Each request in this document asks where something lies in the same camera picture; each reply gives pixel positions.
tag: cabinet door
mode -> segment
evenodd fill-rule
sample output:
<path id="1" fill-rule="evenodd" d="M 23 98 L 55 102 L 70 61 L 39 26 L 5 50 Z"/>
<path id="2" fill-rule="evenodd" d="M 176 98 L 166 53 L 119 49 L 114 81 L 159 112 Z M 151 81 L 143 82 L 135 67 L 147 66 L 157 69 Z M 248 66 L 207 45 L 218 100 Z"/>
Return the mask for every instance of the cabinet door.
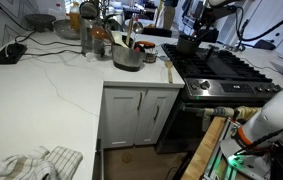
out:
<path id="1" fill-rule="evenodd" d="M 132 146 L 145 89 L 104 88 L 101 121 L 104 148 Z"/>
<path id="2" fill-rule="evenodd" d="M 155 144 L 168 118 L 179 89 L 149 89 L 139 119 L 134 143 Z"/>

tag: cloth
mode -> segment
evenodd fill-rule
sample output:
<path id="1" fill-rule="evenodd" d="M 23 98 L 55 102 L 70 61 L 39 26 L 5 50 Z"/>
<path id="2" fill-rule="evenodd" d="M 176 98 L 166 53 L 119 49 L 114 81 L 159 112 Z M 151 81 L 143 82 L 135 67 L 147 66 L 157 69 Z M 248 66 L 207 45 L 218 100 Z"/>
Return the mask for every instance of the cloth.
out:
<path id="1" fill-rule="evenodd" d="M 170 30 L 174 15 L 175 15 L 175 8 L 173 6 L 164 6 L 163 8 L 163 29 Z"/>
<path id="2" fill-rule="evenodd" d="M 211 116 L 233 117 L 234 110 L 227 107 L 205 108 L 202 117 L 202 131 L 206 132 L 211 123 Z"/>
<path id="3" fill-rule="evenodd" d="M 261 111 L 261 108 L 240 106 L 234 109 L 235 113 L 233 118 L 236 120 L 238 119 L 249 120 L 258 111 Z"/>
<path id="4" fill-rule="evenodd" d="M 82 154 L 64 147 L 51 153 L 40 146 L 28 156 L 15 155 L 0 164 L 0 179 L 71 179 L 82 160 Z"/>

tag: oven door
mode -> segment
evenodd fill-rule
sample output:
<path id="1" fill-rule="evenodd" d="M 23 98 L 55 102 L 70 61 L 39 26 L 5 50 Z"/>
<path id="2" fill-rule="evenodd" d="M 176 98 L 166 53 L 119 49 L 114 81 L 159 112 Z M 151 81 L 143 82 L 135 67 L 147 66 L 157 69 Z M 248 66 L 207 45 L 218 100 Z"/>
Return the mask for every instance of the oven door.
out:
<path id="1" fill-rule="evenodd" d="M 156 144 L 156 152 L 177 153 L 195 151 L 205 132 L 202 131 L 205 108 L 253 106 L 261 107 L 264 102 L 200 101 L 183 102 L 178 98 L 170 112 L 164 129 Z"/>

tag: saucepan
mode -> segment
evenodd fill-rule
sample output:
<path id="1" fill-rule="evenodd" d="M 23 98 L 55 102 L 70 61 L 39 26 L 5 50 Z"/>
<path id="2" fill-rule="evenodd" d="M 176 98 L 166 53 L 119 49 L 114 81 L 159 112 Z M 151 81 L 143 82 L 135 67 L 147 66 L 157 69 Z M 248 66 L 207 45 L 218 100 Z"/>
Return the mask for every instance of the saucepan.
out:
<path id="1" fill-rule="evenodd" d="M 182 54 L 195 54 L 200 43 L 201 40 L 193 36 L 180 35 L 177 43 L 177 51 Z"/>

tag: floor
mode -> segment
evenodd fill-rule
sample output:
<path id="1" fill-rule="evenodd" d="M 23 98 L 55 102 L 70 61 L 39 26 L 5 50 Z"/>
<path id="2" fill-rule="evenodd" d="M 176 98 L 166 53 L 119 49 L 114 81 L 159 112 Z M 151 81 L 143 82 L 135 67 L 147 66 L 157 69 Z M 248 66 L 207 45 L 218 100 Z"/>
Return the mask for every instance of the floor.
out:
<path id="1" fill-rule="evenodd" d="M 105 150 L 104 176 L 106 180 L 172 179 L 185 155 L 157 155 L 152 146 Z"/>

